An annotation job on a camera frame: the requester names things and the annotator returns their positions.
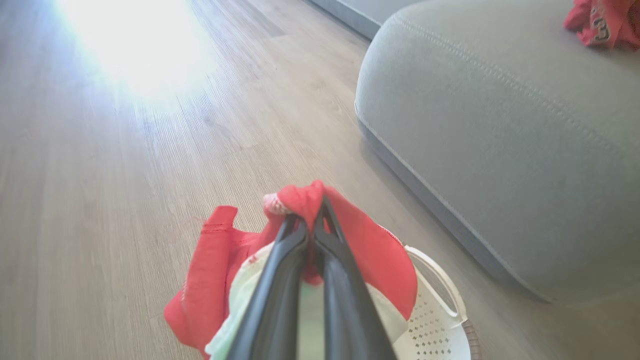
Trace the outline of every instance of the perforated basket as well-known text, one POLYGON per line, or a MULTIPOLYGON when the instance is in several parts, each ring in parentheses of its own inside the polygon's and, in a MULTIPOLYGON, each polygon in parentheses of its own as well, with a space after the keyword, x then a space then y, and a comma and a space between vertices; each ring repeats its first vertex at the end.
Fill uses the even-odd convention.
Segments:
POLYGON ((482 360, 476 330, 467 318, 465 303, 451 278, 425 253, 387 232, 404 246, 418 277, 418 296, 409 318, 409 329, 394 343, 398 360, 482 360), (419 270, 423 267, 434 276, 423 274, 419 270), (427 278, 437 279, 441 286, 431 284, 427 278), (453 309, 434 285, 447 293, 453 309))

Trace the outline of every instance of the basket handle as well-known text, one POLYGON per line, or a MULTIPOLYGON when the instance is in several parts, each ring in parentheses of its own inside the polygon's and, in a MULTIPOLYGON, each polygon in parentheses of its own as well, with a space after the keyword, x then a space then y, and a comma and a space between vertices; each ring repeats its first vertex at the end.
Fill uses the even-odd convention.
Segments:
POLYGON ((415 256, 422 264, 427 266, 438 277, 440 282, 444 285, 445 289, 447 290, 447 293, 449 294, 450 298, 453 300, 455 309, 451 309, 447 305, 447 303, 444 302, 444 300, 442 300, 442 297, 438 294, 437 291, 435 291, 435 289, 431 286, 429 281, 427 281, 427 279, 424 278, 424 276, 418 269, 415 270, 420 281, 422 281, 422 283, 427 287, 427 289, 431 292, 433 297, 436 298, 436 300, 440 303, 440 306, 442 306, 442 308, 452 318, 458 321, 456 326, 467 321, 468 320, 467 309, 465 307, 465 302, 462 300, 462 297, 460 296, 460 292, 456 288, 456 285, 454 285, 449 275, 447 275, 447 273, 444 270, 442 270, 442 268, 440 267, 440 265, 438 265, 438 263, 433 261, 433 259, 425 255, 425 253, 423 253, 422 251, 416 249, 415 247, 411 247, 409 245, 405 245, 404 249, 407 251, 407 253, 415 256))

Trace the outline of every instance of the light green cloth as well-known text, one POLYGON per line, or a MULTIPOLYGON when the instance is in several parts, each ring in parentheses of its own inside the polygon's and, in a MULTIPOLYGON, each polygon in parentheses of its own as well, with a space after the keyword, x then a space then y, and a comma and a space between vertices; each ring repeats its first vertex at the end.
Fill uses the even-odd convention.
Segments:
MULTIPOLYGON (((229 316, 220 330, 205 347, 210 360, 226 360, 240 321, 251 295, 258 284, 273 243, 263 247, 247 259, 238 270, 229 292, 229 316)), ((367 284, 380 320, 393 343, 407 330, 407 323, 395 306, 373 286, 367 284)), ((298 359, 324 359, 324 285, 312 286, 303 282, 300 296, 300 324, 298 326, 298 359)))

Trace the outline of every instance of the red fabric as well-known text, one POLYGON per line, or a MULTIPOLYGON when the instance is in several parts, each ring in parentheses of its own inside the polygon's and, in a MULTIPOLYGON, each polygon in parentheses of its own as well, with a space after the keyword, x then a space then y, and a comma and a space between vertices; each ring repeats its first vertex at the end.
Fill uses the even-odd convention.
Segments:
POLYGON ((640 1, 574 0, 564 28, 577 32, 586 46, 640 48, 640 1))
MULTIPOLYGON (((415 305, 417 278, 400 243, 320 181, 303 188, 286 186, 278 192, 280 202, 308 224, 313 224, 323 195, 331 200, 365 282, 380 290, 408 320, 415 305)), ((246 233, 233 228, 236 213, 231 206, 214 210, 202 227, 184 286, 164 309, 164 318, 178 340, 197 348, 205 359, 204 347, 228 316, 228 293, 238 269, 275 239, 284 219, 265 208, 268 223, 262 232, 246 233)), ((321 281, 311 267, 305 278, 311 283, 321 281)))

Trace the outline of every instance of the sofa base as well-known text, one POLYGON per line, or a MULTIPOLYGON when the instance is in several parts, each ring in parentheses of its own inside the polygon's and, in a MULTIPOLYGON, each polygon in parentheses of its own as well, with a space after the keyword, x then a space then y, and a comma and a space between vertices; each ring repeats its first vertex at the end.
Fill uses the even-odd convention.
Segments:
POLYGON ((548 302, 520 284, 482 245, 463 224, 424 186, 409 169, 369 130, 367 125, 358 119, 358 125, 374 152, 393 170, 393 172, 409 187, 415 196, 444 225, 444 227, 471 253, 482 267, 502 284, 519 291, 538 302, 548 302))

